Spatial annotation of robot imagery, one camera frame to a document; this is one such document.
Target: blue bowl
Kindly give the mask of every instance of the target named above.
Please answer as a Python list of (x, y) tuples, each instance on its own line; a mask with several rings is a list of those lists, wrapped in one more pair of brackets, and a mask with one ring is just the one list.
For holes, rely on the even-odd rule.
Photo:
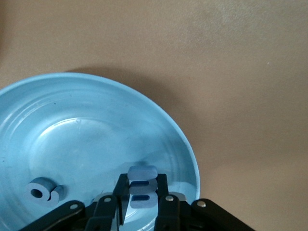
[[(118, 82), (80, 73), (24, 79), (0, 91), (0, 230), (21, 229), (54, 208), (25, 199), (45, 177), (65, 199), (88, 206), (112, 192), (131, 166), (155, 165), (169, 191), (199, 198), (193, 150), (178, 125), (153, 101)], [(151, 230), (155, 209), (128, 208), (123, 231)]]

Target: metal rivet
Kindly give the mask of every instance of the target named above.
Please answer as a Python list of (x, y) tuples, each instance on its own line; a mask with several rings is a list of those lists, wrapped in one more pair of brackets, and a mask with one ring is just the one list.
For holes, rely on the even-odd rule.
[(70, 209), (75, 209), (75, 208), (78, 208), (78, 205), (77, 204), (72, 204), (69, 208)]
[(170, 195), (168, 195), (168, 196), (166, 196), (166, 201), (173, 201), (173, 196), (170, 196)]
[(197, 205), (202, 208), (206, 207), (206, 203), (204, 201), (198, 201)]
[(106, 197), (105, 199), (104, 199), (104, 202), (110, 202), (111, 201), (111, 198), (110, 197)]

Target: tan table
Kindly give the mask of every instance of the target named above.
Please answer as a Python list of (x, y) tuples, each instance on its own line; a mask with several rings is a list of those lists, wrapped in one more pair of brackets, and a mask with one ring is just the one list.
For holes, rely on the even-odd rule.
[(0, 87), (62, 71), (165, 109), (202, 197), (256, 230), (307, 230), (307, 1), (0, 0)]

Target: hole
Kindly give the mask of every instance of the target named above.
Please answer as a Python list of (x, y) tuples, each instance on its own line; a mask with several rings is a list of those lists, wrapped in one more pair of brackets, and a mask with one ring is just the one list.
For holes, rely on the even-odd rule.
[(134, 187), (134, 186), (144, 187), (144, 186), (148, 186), (149, 184), (150, 183), (147, 180), (133, 181), (132, 183), (130, 183), (130, 187)]
[(105, 199), (104, 199), (104, 202), (110, 202), (111, 201), (111, 198), (110, 197), (106, 197)]
[(150, 196), (148, 195), (134, 195), (132, 196), (132, 201), (147, 201), (150, 199)]
[(69, 208), (70, 209), (75, 209), (75, 208), (78, 208), (78, 205), (77, 204), (72, 204)]
[(31, 194), (32, 194), (32, 196), (34, 196), (36, 198), (41, 198), (43, 196), (43, 193), (40, 190), (37, 190), (37, 189), (32, 189)]
[(169, 230), (169, 229), (170, 229), (170, 226), (168, 226), (168, 225), (163, 225), (163, 229), (164, 229), (164, 230)]
[(173, 196), (170, 195), (166, 196), (166, 201), (173, 201), (173, 200), (174, 200)]
[(204, 201), (198, 201), (198, 202), (197, 202), (197, 205), (198, 205), (199, 207), (201, 207), (201, 208), (206, 207), (206, 203), (205, 203)]

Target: light blue plate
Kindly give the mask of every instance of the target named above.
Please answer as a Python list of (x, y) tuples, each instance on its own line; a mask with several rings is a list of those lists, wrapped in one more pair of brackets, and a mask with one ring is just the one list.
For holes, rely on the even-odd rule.
[[(31, 77), (0, 91), (0, 230), (15, 231), (54, 208), (24, 198), (46, 177), (88, 206), (112, 192), (130, 166), (155, 165), (169, 190), (199, 198), (192, 148), (157, 104), (118, 82), (87, 74)], [(128, 208), (121, 230), (151, 230), (155, 209)]]

